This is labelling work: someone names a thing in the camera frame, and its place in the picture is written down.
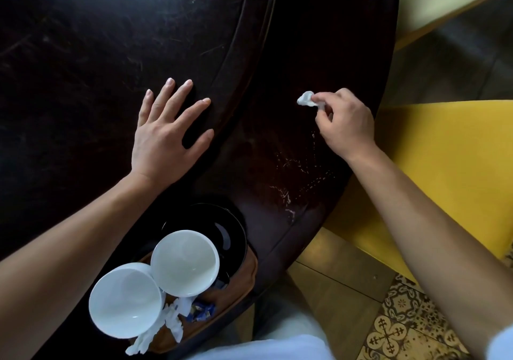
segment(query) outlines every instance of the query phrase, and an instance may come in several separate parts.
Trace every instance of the dark wooden table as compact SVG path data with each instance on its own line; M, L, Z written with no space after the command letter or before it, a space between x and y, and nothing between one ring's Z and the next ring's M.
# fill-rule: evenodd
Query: dark wooden table
M306 90L349 87L375 112L398 8L398 0L0 3L1 256L129 171L146 88L160 88L168 76L192 78L189 102L212 98L187 140L214 127L211 149L147 210L102 272L133 259L187 202L226 201L238 209L259 258L254 291L174 358L244 311L334 207L350 170L319 136L315 110L295 100ZM124 356L126 342L91 324L87 296L38 357Z

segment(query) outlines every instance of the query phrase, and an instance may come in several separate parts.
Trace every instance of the floor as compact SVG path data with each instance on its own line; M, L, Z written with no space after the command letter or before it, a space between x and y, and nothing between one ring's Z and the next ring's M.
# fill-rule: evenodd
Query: floor
M513 99L513 0L488 0L395 52L382 105ZM513 250L504 259L513 267ZM337 359L468 358L415 283L322 228L289 274ZM253 309L237 321L251 339Z

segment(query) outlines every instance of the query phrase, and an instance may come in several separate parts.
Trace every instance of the forearm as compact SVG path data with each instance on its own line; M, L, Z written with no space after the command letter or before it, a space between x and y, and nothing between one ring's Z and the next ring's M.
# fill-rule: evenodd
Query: forearm
M513 323L513 278L376 146L347 159L420 285L474 355Z
M0 352L30 358L64 321L157 191L130 175L0 262Z

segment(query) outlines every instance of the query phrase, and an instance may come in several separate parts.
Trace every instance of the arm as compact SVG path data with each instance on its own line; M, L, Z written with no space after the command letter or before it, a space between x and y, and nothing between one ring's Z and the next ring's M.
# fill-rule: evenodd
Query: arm
M470 352L484 357L513 323L512 274L376 146L370 110L349 90L312 99L332 108L332 122L317 114L321 134L354 171L408 267Z
M29 359L93 283L116 246L151 202L208 148L213 130L189 149L182 137L210 104L207 98L174 120L192 88L173 96L169 79L139 113L132 171L101 197L0 262L0 353Z

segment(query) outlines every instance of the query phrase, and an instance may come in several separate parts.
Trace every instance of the white cup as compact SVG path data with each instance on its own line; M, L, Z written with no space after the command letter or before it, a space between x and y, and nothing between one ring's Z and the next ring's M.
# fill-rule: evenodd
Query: white cup
M132 338L156 321L165 293L144 263L128 263L108 272L89 296L89 314L99 330L115 338Z
M207 290L217 278L219 254L212 241L193 230L178 230L157 244L151 274L157 285L176 297Z

